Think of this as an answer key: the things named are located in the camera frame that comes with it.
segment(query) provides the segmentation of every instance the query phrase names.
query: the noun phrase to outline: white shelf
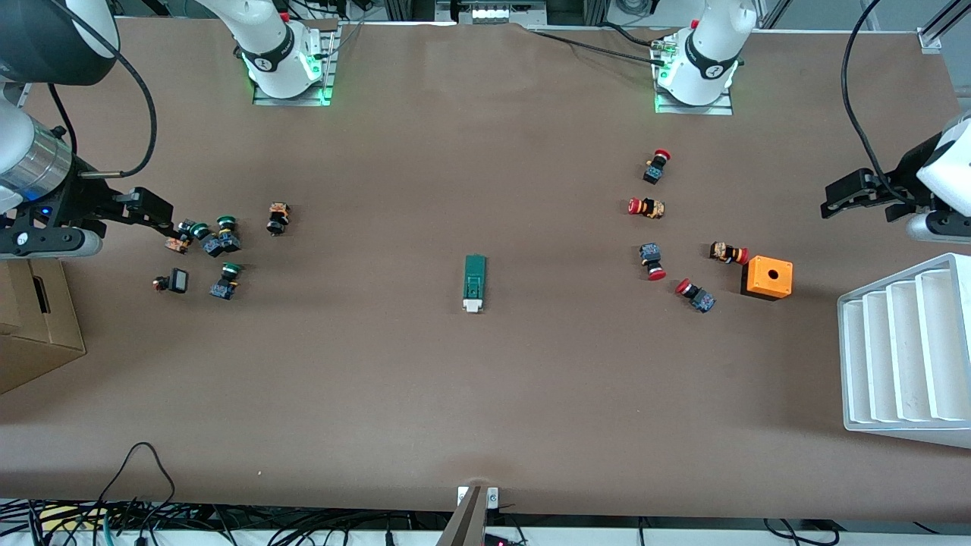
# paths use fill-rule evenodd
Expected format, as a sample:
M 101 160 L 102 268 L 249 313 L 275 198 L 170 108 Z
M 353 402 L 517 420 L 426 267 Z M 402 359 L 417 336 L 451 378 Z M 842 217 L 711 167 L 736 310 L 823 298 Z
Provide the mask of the white shelf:
M 971 256 L 938 256 L 837 307 L 846 428 L 971 448 Z

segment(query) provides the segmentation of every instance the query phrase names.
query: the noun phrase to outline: electrical component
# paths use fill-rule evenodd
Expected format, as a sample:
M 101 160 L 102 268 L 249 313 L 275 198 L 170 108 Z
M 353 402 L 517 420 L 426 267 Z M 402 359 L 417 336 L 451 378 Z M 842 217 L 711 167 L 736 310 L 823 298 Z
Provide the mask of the electrical component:
M 712 307 L 715 307 L 715 298 L 701 287 L 693 285 L 688 279 L 681 281 L 674 292 L 686 297 L 691 307 L 702 313 L 708 313 L 712 310 Z
M 674 47 L 657 54 L 657 85 L 691 106 L 715 102 L 731 86 L 757 19 L 753 0 L 706 0 L 701 19 L 663 39 Z
M 742 266 L 742 294 L 774 301 L 792 293 L 792 262 L 755 256 Z
M 179 233 L 179 237 L 169 237 L 166 239 L 165 248 L 179 254 L 185 254 L 188 251 L 189 245 L 192 244 L 192 227 L 195 224 L 195 221 L 189 219 L 179 222 L 176 225 L 176 231 Z
M 179 269 L 172 268 L 172 273 L 168 277 L 155 277 L 151 282 L 157 291 L 173 291 L 175 293 L 185 293 L 188 287 L 188 273 Z
M 749 249 L 741 248 L 736 249 L 725 243 L 720 243 L 716 241 L 712 243 L 712 249 L 708 254 L 708 257 L 716 259 L 722 263 L 738 262 L 741 265 L 745 265 L 749 261 Z
M 218 281 L 209 289 L 209 294 L 214 295 L 220 299 L 232 299 L 233 294 L 236 293 L 236 287 L 239 283 L 236 282 L 236 278 L 239 277 L 240 273 L 243 272 L 243 267 L 231 262 L 225 262 L 222 265 L 222 275 Z
M 290 206 L 283 201 L 270 203 L 270 221 L 266 223 L 266 230 L 271 235 L 283 235 L 290 224 Z
M 224 248 L 219 238 L 210 231 L 209 226 L 204 222 L 199 222 L 192 226 L 192 236 L 199 240 L 202 250 L 212 257 L 222 254 Z
M 671 154 L 667 150 L 655 150 L 654 157 L 648 160 L 647 169 L 644 170 L 644 180 L 651 184 L 664 176 L 664 165 L 671 160 Z
M 627 214 L 629 215 L 641 215 L 652 219 L 658 219 L 664 216 L 664 201 L 656 201 L 654 199 L 638 199 L 633 197 L 627 203 Z
M 486 295 L 486 257 L 471 254 L 465 257 L 465 285 L 462 308 L 466 313 L 478 313 Z
M 219 244 L 228 253 L 240 250 L 240 240 L 236 237 L 236 218 L 231 216 L 221 216 L 216 220 L 219 224 Z
M 667 277 L 667 273 L 661 267 L 661 249 L 656 243 L 641 245 L 641 265 L 648 270 L 648 280 L 660 281 Z

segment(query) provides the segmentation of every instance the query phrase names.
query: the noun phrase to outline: black cable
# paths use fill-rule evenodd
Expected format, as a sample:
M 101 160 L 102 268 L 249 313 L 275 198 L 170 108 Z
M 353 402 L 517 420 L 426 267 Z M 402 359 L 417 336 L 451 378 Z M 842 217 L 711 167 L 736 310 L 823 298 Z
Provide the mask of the black cable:
M 145 516 L 145 519 L 142 520 L 142 526 L 138 530 L 139 538 L 141 538 L 142 535 L 144 534 L 145 526 L 151 520 L 151 516 L 153 516 L 155 512 L 158 511 L 159 508 L 171 502 L 172 498 L 176 495 L 176 483 L 172 481 L 172 476 L 170 476 L 168 471 L 165 469 L 165 466 L 162 464 L 162 460 L 158 456 L 158 452 L 155 451 L 155 446 L 151 445 L 151 443 L 143 441 L 143 442 L 138 442 L 135 445 L 131 446 L 131 449 L 128 450 L 128 455 L 125 456 L 124 461 L 121 463 L 121 466 L 118 468 L 117 472 L 115 473 L 115 476 L 113 476 L 111 481 L 108 482 L 108 485 L 105 486 L 105 489 L 101 490 L 101 495 L 98 496 L 98 500 L 95 506 L 95 507 L 99 507 L 100 505 L 104 504 L 105 494 L 108 492 L 108 489 L 111 488 L 111 486 L 118 479 L 118 476 L 121 475 L 121 472 L 128 465 L 128 461 L 131 459 L 132 454 L 134 454 L 135 450 L 138 449 L 140 446 L 145 446 L 149 448 L 149 450 L 151 451 L 151 455 L 155 458 L 155 465 L 158 466 L 158 470 L 162 473 L 163 476 L 165 476 L 166 481 L 169 482 L 169 495 L 165 498 L 164 501 L 162 501 L 161 504 L 156 504 L 155 506 L 153 506 L 149 510 L 149 513 Z M 92 535 L 92 540 L 95 540 L 95 541 L 97 540 L 97 526 L 94 527 L 94 534 Z
M 236 538 L 233 537 L 232 531 L 229 530 L 226 520 L 222 518 L 222 512 L 219 512 L 219 507 L 213 504 L 213 509 L 216 510 L 216 516 L 219 518 L 219 521 L 222 522 L 222 528 L 226 530 L 226 536 L 229 537 L 229 541 L 233 543 L 233 546 L 240 546 L 236 543 Z
M 24 504 L 26 504 L 26 502 L 24 502 L 23 500 L 20 500 L 19 498 L 15 498 L 10 502 L 4 502 L 3 504 L 0 504 L 0 512 L 6 512 L 7 510 L 12 510 L 12 509 L 20 510 L 22 509 Z
M 151 537 L 151 543 L 154 546 L 158 546 L 158 540 L 155 538 L 155 528 L 149 526 L 149 536 Z
M 64 110 L 64 103 L 60 100 L 60 95 L 57 94 L 57 87 L 54 84 L 48 84 L 48 91 L 50 91 L 50 98 L 54 101 L 54 106 L 57 107 L 57 112 L 61 115 L 61 119 L 64 121 L 64 127 L 67 129 L 68 136 L 71 137 L 71 154 L 78 153 L 78 135 L 74 132 L 74 125 L 71 124 L 71 119 L 67 117 L 67 110 Z
M 835 536 L 833 536 L 832 540 L 830 540 L 829 542 L 820 542 L 820 541 L 812 540 L 796 534 L 795 529 L 792 528 L 792 524 L 790 524 L 787 519 L 779 518 L 779 521 L 782 522 L 784 526 L 786 526 L 786 530 L 788 531 L 788 534 L 772 529 L 772 526 L 769 525 L 768 518 L 763 519 L 762 524 L 765 525 L 765 528 L 769 532 L 778 536 L 779 538 L 784 538 L 785 540 L 791 540 L 795 546 L 800 546 L 803 543 L 812 544 L 813 546 L 836 546 L 837 544 L 840 543 L 840 531 L 837 529 L 833 530 L 833 534 Z
M 637 44 L 638 46 L 644 46 L 645 48 L 649 48 L 654 42 L 654 40 L 651 40 L 650 42 L 648 42 L 647 40 L 641 40 L 640 38 L 637 38 L 631 35 L 626 30 L 624 30 L 623 27 L 620 26 L 619 24 L 612 23 L 608 20 L 601 21 L 600 24 L 598 24 L 597 26 L 606 26 L 608 28 L 613 28 L 614 30 L 620 33 L 620 36 L 623 36 L 624 38 Z
M 115 178 L 126 178 L 141 172 L 142 169 L 144 169 L 145 166 L 149 164 L 151 155 L 155 151 L 155 139 L 158 137 L 158 116 L 155 113 L 155 102 L 151 100 L 151 93 L 149 92 L 149 87 L 145 85 L 145 80 L 142 80 L 142 76 L 138 73 L 137 70 L 135 70 L 135 67 L 132 66 L 130 62 L 128 62 L 128 59 L 124 58 L 124 55 L 121 54 L 121 51 L 118 51 L 117 48 L 115 48 L 115 46 L 112 46 L 112 44 L 108 40 L 106 40 L 105 37 L 102 36 L 97 30 L 95 30 L 90 24 L 87 24 L 87 21 L 78 17 L 78 14 L 72 12 L 70 8 L 68 8 L 65 5 L 62 5 L 57 0 L 48 0 L 48 2 L 52 6 L 55 6 L 58 10 L 64 12 L 64 14 L 66 14 L 67 17 L 70 17 L 71 20 L 75 22 L 79 27 L 83 28 L 84 30 L 87 31 L 88 34 L 93 36 L 94 39 L 97 40 L 102 47 L 110 51 L 111 54 L 115 56 L 115 59 L 117 59 L 117 61 L 121 63 L 121 66 L 123 66 L 125 70 L 127 70 L 128 73 L 131 74 L 131 77 L 135 80 L 135 83 L 138 84 L 138 87 L 142 90 L 142 94 L 145 95 L 145 104 L 149 107 L 149 124 L 151 126 L 150 132 L 149 132 L 149 147 L 145 150 L 145 155 L 142 157 L 142 161 L 139 162 L 139 164 L 136 165 L 134 169 L 131 169 L 129 171 L 120 171 L 119 173 L 117 173 Z
M 863 23 L 866 22 L 866 18 L 869 17 L 870 12 L 872 12 L 879 3 L 880 0 L 873 0 L 870 2 L 870 5 L 863 10 L 863 14 L 856 21 L 856 25 L 854 25 L 853 30 L 850 32 L 850 39 L 847 40 L 847 48 L 843 52 L 843 66 L 840 68 L 840 89 L 843 91 L 843 107 L 846 108 L 847 116 L 850 117 L 850 123 L 853 125 L 854 131 L 856 131 L 856 134 L 859 136 L 859 141 L 863 144 L 863 149 L 866 150 L 866 155 L 870 158 L 870 164 L 873 165 L 873 172 L 876 174 L 877 180 L 884 186 L 884 188 L 887 189 L 890 195 L 893 195 L 908 205 L 917 205 L 917 201 L 909 197 L 905 197 L 899 191 L 890 186 L 890 181 L 887 179 L 887 175 L 880 167 L 880 161 L 877 159 L 877 154 L 873 151 L 873 147 L 870 146 L 870 139 L 866 137 L 863 127 L 860 126 L 859 121 L 856 119 L 853 106 L 850 105 L 850 91 L 847 85 L 847 69 L 850 66 L 850 53 L 853 51 L 853 44 L 856 41 L 856 35 L 859 34 L 859 29 L 862 28 Z
M 137 498 L 138 497 L 132 498 L 131 502 L 129 502 L 128 505 L 124 507 L 124 513 L 121 514 L 121 528 L 118 529 L 118 533 L 115 536 L 121 536 L 125 528 L 128 526 L 128 513 L 131 511 L 131 507 L 132 505 L 135 504 L 135 500 Z
M 522 528 L 519 526 L 519 522 L 516 521 L 516 518 L 514 518 L 512 514 L 509 514 L 509 519 L 513 522 L 513 525 L 516 526 L 516 531 L 519 533 L 519 546 L 526 546 L 526 542 L 528 542 L 528 540 L 526 540 L 526 535 L 522 534 Z
M 34 541 L 34 546 L 43 546 L 43 541 L 41 535 L 44 534 L 41 528 L 41 522 L 37 517 L 37 512 L 34 511 L 34 501 L 27 501 L 27 509 L 30 510 L 30 517 L 27 519 L 27 525 L 30 526 L 30 538 Z
M 917 527 L 919 527 L 919 528 L 921 528 L 921 529 L 923 529 L 923 530 L 931 533 L 931 534 L 941 534 L 940 531 L 931 529 L 930 527 L 928 527 L 928 526 L 926 526 L 926 525 L 924 525 L 924 524 L 922 524 L 920 522 L 911 522 L 911 523 L 914 524 L 914 525 L 916 525 Z
M 394 535 L 391 534 L 391 515 L 387 515 L 387 527 L 385 528 L 385 546 L 394 546 Z
M 607 55 L 613 55 L 620 58 L 626 58 L 630 60 L 637 60 L 640 62 L 646 62 L 648 64 L 653 64 L 657 66 L 663 66 L 664 61 L 660 59 L 652 59 L 647 57 L 639 57 L 637 55 L 631 55 L 628 53 L 621 53 L 620 51 L 605 50 L 603 48 L 598 48 L 596 46 L 591 46 L 590 44 L 584 44 L 582 42 L 577 42 L 575 40 L 570 40 L 569 38 L 563 38 L 560 36 L 554 36 L 553 34 L 547 34 L 546 32 L 540 32 L 538 30 L 533 30 L 533 34 L 537 36 L 542 36 L 544 38 L 550 38 L 551 40 L 556 40 L 557 42 L 562 42 L 564 44 L 569 44 L 571 46 L 577 46 L 578 48 L 584 48 L 590 51 L 597 51 L 598 53 L 604 53 Z
M 78 546 L 78 539 L 74 537 L 74 533 L 78 532 L 78 529 L 81 528 L 81 522 L 82 522 L 81 518 L 74 521 L 74 528 L 67 533 L 67 538 L 64 539 L 63 546 L 67 546 L 67 543 L 71 542 L 72 540 L 74 541 L 74 545 Z

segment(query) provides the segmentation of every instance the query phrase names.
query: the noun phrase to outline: brown table surface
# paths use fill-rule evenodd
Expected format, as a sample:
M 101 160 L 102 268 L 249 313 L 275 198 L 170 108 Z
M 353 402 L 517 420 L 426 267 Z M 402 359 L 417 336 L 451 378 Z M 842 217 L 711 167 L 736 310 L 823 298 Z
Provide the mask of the brown table surface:
M 0 397 L 0 495 L 92 498 L 149 440 L 183 501 L 445 510 L 481 478 L 520 512 L 971 521 L 969 452 L 843 429 L 837 296 L 955 249 L 880 209 L 820 219 L 823 188 L 866 164 L 845 34 L 753 35 L 722 118 L 655 115 L 644 65 L 514 25 L 367 26 L 317 109 L 251 106 L 218 21 L 118 26 L 159 132 L 115 185 L 177 220 L 236 215 L 246 271 L 215 299 L 221 259 L 120 225 L 68 261 L 89 354 Z M 886 169 L 957 113 L 913 35 L 861 37 L 852 89 Z M 83 157 L 137 162 L 146 109 L 120 67 L 62 94 Z M 42 86 L 30 102 L 59 123 Z M 652 187 L 655 148 L 673 158 Z M 634 195 L 665 218 L 629 217 Z M 272 200 L 285 237 L 263 228 Z M 793 261 L 793 296 L 740 295 L 714 240 Z M 662 282 L 638 263 L 651 241 Z M 190 292 L 154 293 L 173 266 Z M 685 276 L 711 313 L 672 293 Z M 144 452 L 109 496 L 165 491 Z

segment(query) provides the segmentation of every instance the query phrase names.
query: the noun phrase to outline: wire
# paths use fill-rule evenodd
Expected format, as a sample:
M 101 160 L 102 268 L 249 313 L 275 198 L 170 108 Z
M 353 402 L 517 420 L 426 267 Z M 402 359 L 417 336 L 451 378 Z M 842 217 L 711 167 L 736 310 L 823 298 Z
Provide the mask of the wire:
M 216 515 L 219 517 L 219 521 L 222 523 L 222 528 L 226 530 L 226 536 L 229 537 L 229 541 L 233 543 L 233 546 L 239 546 L 239 544 L 236 543 L 236 539 L 233 537 L 232 531 L 229 530 L 226 520 L 222 518 L 222 512 L 219 512 L 219 507 L 213 504 L 213 510 L 216 510 Z
M 533 32 L 533 34 L 535 34 L 537 36 L 542 36 L 544 38 L 550 38 L 551 40 L 556 40 L 557 42 L 562 42 L 564 44 L 570 44 L 571 46 L 577 46 L 578 48 L 584 48 L 584 49 L 587 49 L 587 50 L 597 51 L 599 53 L 613 55 L 613 56 L 616 56 L 616 57 L 626 58 L 626 59 L 630 59 L 630 60 L 637 60 L 637 61 L 641 61 L 641 62 L 646 62 L 648 64 L 653 64 L 653 65 L 657 65 L 657 66 L 661 66 L 661 65 L 664 64 L 664 61 L 662 61 L 660 59 L 651 59 L 651 58 L 646 58 L 646 57 L 639 57 L 637 55 L 631 55 L 631 54 L 627 54 L 627 53 L 621 53 L 620 51 L 605 50 L 603 48 L 597 48 L 596 46 L 591 46 L 590 44 L 583 44 L 581 42 L 576 42 L 574 40 L 570 40 L 569 38 L 562 38 L 560 36 L 553 36 L 553 34 L 547 34 L 546 32 L 540 32 L 538 30 L 533 30 L 532 32 Z
M 75 538 L 74 533 L 78 532 L 78 529 L 81 528 L 81 522 L 82 522 L 82 519 L 81 518 L 79 518 L 78 520 L 75 520 L 74 521 L 74 528 L 71 529 L 71 531 L 67 533 L 67 538 L 64 539 L 63 546 L 67 546 L 67 543 L 68 542 L 71 542 L 71 541 L 74 541 L 75 546 L 78 546 L 78 539 Z M 51 530 L 50 538 L 53 538 L 53 532 L 55 530 L 57 530 L 57 527 L 55 527 L 54 529 Z
M 795 529 L 792 528 L 792 524 L 790 524 L 787 519 L 779 518 L 779 521 L 782 522 L 784 526 L 786 526 L 786 530 L 788 531 L 788 534 L 772 529 L 772 526 L 769 525 L 768 518 L 763 519 L 762 524 L 765 525 L 765 528 L 769 532 L 778 536 L 779 538 L 784 538 L 785 540 L 791 540 L 793 544 L 795 544 L 795 546 L 800 546 L 803 543 L 812 544 L 813 546 L 836 546 L 837 544 L 840 543 L 840 531 L 837 529 L 833 530 L 833 534 L 835 536 L 833 537 L 832 540 L 830 540 L 829 542 L 819 542 L 817 540 L 811 540 L 809 538 L 806 538 L 804 536 L 799 536 L 798 534 L 796 534 Z
M 60 100 L 60 95 L 57 94 L 57 87 L 54 84 L 48 84 L 48 91 L 50 91 L 50 98 L 54 101 L 54 106 L 57 107 L 57 112 L 61 115 L 61 119 L 64 121 L 64 127 L 67 128 L 67 134 L 71 137 L 71 154 L 78 153 L 78 135 L 74 132 L 74 125 L 71 124 L 71 119 L 67 117 L 67 110 L 64 110 L 64 103 Z
M 853 30 L 850 32 L 850 39 L 847 40 L 847 48 L 843 52 L 843 66 L 840 68 L 840 89 L 843 91 L 843 107 L 846 108 L 847 116 L 850 117 L 850 123 L 853 125 L 854 131 L 856 131 L 856 134 L 859 136 L 859 141 L 863 144 L 863 149 L 866 150 L 866 155 L 870 158 L 870 164 L 873 165 L 873 172 L 876 173 L 877 180 L 880 181 L 884 188 L 887 189 L 890 195 L 893 195 L 908 205 L 917 205 L 917 201 L 909 197 L 905 197 L 899 191 L 890 186 L 887 175 L 880 167 L 880 161 L 877 159 L 877 154 L 873 151 L 873 147 L 870 146 L 870 139 L 866 137 L 863 127 L 860 126 L 859 121 L 856 119 L 853 106 L 850 105 L 850 91 L 847 85 L 847 69 L 850 66 L 850 53 L 853 51 L 853 44 L 856 41 L 856 35 L 859 34 L 859 29 L 863 26 L 866 18 L 870 16 L 870 12 L 872 12 L 879 3 L 880 0 L 873 0 L 870 2 L 870 5 L 863 10 L 863 14 L 856 21 L 856 25 L 854 25 Z
M 101 523 L 101 533 L 105 537 L 105 544 L 115 546 L 115 541 L 112 539 L 112 532 L 108 529 L 108 511 L 105 511 L 105 519 Z
M 128 59 L 124 58 L 124 55 L 121 54 L 121 51 L 118 51 L 115 46 L 112 46 L 111 43 L 108 40 L 106 40 L 104 36 L 98 33 L 97 30 L 94 30 L 94 28 L 90 24 L 87 24 L 87 21 L 78 17 L 78 14 L 72 12 L 70 8 L 60 4 L 57 0 L 48 0 L 48 3 L 51 4 L 52 6 L 55 6 L 58 10 L 64 12 L 64 14 L 70 17 L 71 20 L 75 22 L 79 27 L 83 28 L 85 31 L 87 31 L 88 34 L 93 36 L 94 39 L 97 40 L 102 47 L 110 51 L 111 54 L 115 56 L 115 59 L 117 59 L 117 61 L 121 63 L 121 66 L 123 66 L 125 70 L 127 70 L 128 73 L 131 74 L 131 77 L 135 80 L 135 83 L 138 84 L 138 87 L 142 90 L 142 94 L 145 95 L 145 103 L 149 107 L 149 124 L 151 128 L 149 133 L 149 146 L 145 150 L 145 155 L 142 157 L 142 161 L 139 162 L 139 164 L 136 165 L 134 169 L 131 169 L 129 171 L 120 171 L 117 173 L 109 173 L 109 174 L 103 173 L 103 176 L 104 177 L 110 176 L 111 178 L 126 178 L 141 172 L 142 169 L 144 169 L 145 166 L 149 164 L 149 160 L 151 160 L 151 155 L 155 151 L 155 139 L 158 137 L 158 117 L 155 113 L 155 102 L 151 100 L 151 93 L 149 92 L 149 87 L 145 85 L 145 80 L 142 80 L 142 76 L 139 75 L 138 71 L 135 70 L 135 67 L 132 66 L 130 62 L 128 62 Z
M 172 498 L 176 495 L 176 483 L 172 481 L 172 476 L 169 475 L 168 471 L 165 469 L 165 466 L 162 465 L 162 460 L 158 457 L 158 452 L 155 451 L 155 446 L 151 445 L 151 443 L 138 442 L 135 445 L 131 446 L 131 449 L 128 450 L 128 455 L 125 456 L 124 461 L 121 463 L 121 466 L 118 468 L 118 471 L 115 473 L 115 476 L 112 477 L 111 481 L 108 482 L 108 485 L 105 486 L 105 489 L 101 491 L 101 495 L 98 496 L 97 505 L 96 505 L 97 507 L 104 504 L 105 494 L 108 492 L 108 489 L 111 488 L 111 486 L 118 479 L 118 476 L 121 475 L 121 472 L 128 465 L 128 461 L 131 459 L 132 454 L 135 453 L 135 450 L 138 449 L 140 446 L 145 446 L 149 448 L 149 450 L 151 450 L 151 455 L 155 458 L 155 465 L 158 466 L 158 470 L 162 473 L 163 476 L 165 476 L 165 479 L 169 482 L 169 495 L 165 498 L 164 501 L 162 501 L 161 504 L 156 504 L 149 510 L 149 513 L 145 516 L 145 519 L 142 521 L 142 526 L 139 528 L 139 531 L 138 531 L 139 537 L 141 537 L 142 534 L 145 532 L 145 526 L 148 523 L 148 521 L 151 519 L 151 516 L 153 516 L 158 511 L 159 508 L 171 502 Z
M 41 522 L 40 518 L 37 517 L 37 512 L 34 511 L 34 501 L 27 501 L 27 509 L 30 510 L 30 518 L 27 520 L 27 525 L 30 526 L 30 538 L 34 541 L 34 546 L 41 546 Z
M 924 525 L 924 524 L 922 524 L 920 522 L 911 522 L 911 523 L 914 524 L 914 525 L 916 525 L 917 527 L 919 527 L 919 528 L 921 528 L 921 529 L 923 529 L 923 530 L 931 533 L 931 534 L 941 534 L 940 531 L 931 529 L 930 527 L 928 527 L 928 526 L 926 526 L 926 525 Z
M 361 11 L 361 17 L 357 20 L 357 24 L 354 26 L 354 29 L 351 31 L 351 34 L 348 34 L 347 38 L 344 38 L 343 40 L 341 40 L 341 43 L 338 44 L 336 48 L 334 48 L 334 51 L 331 51 L 330 53 L 324 53 L 323 55 L 320 56 L 320 58 L 324 59 L 329 56 L 333 56 L 337 53 L 337 51 L 340 51 L 341 48 L 344 46 L 344 44 L 349 42 L 351 38 L 353 38 L 354 35 L 357 34 L 357 32 L 361 29 L 361 27 L 364 26 L 364 20 L 368 17 L 370 17 L 370 15 L 368 15 L 367 12 Z
M 614 23 L 612 23 L 612 22 L 610 22 L 608 20 L 601 21 L 600 24 L 598 24 L 597 26 L 606 26 L 608 28 L 613 28 L 614 30 L 616 30 L 616 31 L 618 31 L 620 33 L 620 36 L 623 36 L 624 38 L 626 38 L 627 40 L 629 40 L 629 41 L 637 44 L 638 46 L 644 46 L 645 48 L 649 48 L 655 42 L 655 40 L 651 40 L 649 42 L 647 40 L 641 40 L 640 38 L 637 38 L 637 37 L 631 35 L 626 30 L 624 30 L 623 27 L 620 26 L 619 24 L 614 24 Z
M 127 527 L 127 525 L 128 525 L 128 512 L 131 511 L 131 507 L 135 504 L 135 500 L 137 498 L 138 497 L 132 498 L 131 499 L 131 502 L 129 502 L 128 505 L 124 507 L 124 513 L 121 514 L 121 529 L 118 530 L 118 533 L 115 536 L 121 536 L 121 534 L 125 530 L 125 527 Z
M 526 542 L 528 542 L 528 540 L 526 540 L 526 535 L 522 534 L 522 528 L 519 526 L 519 522 L 516 521 L 516 518 L 514 518 L 512 514 L 509 514 L 509 519 L 513 522 L 513 525 L 516 526 L 516 531 L 519 533 L 519 546 L 526 546 Z

